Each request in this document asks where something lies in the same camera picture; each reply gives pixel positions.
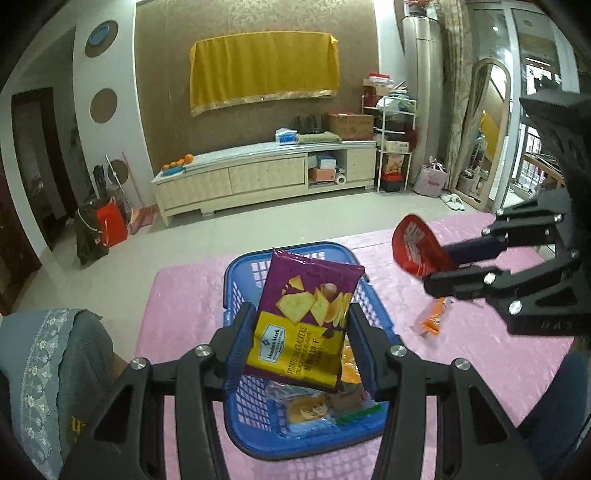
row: blue plastic basket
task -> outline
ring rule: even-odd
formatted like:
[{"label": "blue plastic basket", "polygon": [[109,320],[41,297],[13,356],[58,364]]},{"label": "blue plastic basket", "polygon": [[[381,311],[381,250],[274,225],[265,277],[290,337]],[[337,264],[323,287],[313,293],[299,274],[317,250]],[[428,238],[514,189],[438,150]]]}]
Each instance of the blue plastic basket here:
[{"label": "blue plastic basket", "polygon": [[[321,242],[284,248],[306,257],[345,264],[359,264],[342,245]],[[243,255],[234,260],[224,276],[224,325],[230,325],[243,302],[258,307],[271,264],[271,250]],[[353,294],[369,323],[386,331],[393,343],[402,343],[367,275]],[[274,400],[265,397],[267,380],[243,375],[238,388],[224,402],[226,430],[234,444],[247,455],[260,460],[289,460],[352,446],[381,435],[388,404],[365,418],[345,426],[332,426],[305,438],[287,435],[284,412]]]}]

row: brown wallpaper wall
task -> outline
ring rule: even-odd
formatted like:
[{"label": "brown wallpaper wall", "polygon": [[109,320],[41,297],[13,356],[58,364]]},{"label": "brown wallpaper wall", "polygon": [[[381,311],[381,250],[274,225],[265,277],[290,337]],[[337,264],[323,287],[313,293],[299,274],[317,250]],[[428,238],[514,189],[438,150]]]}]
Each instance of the brown wallpaper wall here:
[{"label": "brown wallpaper wall", "polygon": [[[378,69],[372,0],[153,0],[138,6],[135,71],[154,171],[187,152],[270,141],[297,115],[359,110],[362,79]],[[192,117],[189,48],[234,33],[309,30],[339,41],[340,91],[331,99],[238,105]]]}]

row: cabinet drawer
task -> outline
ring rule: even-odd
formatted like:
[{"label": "cabinet drawer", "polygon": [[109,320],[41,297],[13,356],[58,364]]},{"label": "cabinet drawer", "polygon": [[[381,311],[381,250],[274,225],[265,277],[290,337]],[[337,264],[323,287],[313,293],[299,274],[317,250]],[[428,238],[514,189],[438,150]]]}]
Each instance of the cabinet drawer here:
[{"label": "cabinet drawer", "polygon": [[370,180],[375,175],[375,148],[347,150],[347,180]]},{"label": "cabinet drawer", "polygon": [[232,193],[255,192],[306,182],[306,157],[282,158],[230,167]]},{"label": "cabinet drawer", "polygon": [[162,183],[157,188],[165,209],[232,194],[227,168],[181,176],[176,180]]}]

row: red box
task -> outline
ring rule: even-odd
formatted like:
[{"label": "red box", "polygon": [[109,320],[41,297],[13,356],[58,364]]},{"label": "red box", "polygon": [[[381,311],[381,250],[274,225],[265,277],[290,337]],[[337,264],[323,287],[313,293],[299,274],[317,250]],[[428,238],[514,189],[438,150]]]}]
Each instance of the red box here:
[{"label": "red box", "polygon": [[310,169],[310,180],[313,181],[334,181],[336,178],[336,170],[326,170],[322,168]]}]

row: white slippers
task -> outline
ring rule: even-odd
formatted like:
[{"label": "white slippers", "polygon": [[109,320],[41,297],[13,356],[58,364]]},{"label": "white slippers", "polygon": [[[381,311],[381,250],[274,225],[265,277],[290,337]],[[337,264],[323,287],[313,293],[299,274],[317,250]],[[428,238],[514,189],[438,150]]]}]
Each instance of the white slippers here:
[{"label": "white slippers", "polygon": [[466,210],[466,207],[464,207],[462,199],[455,193],[451,193],[451,194],[444,193],[441,195],[440,198],[441,198],[441,201],[443,203],[445,203],[452,210],[460,210],[461,212]]}]

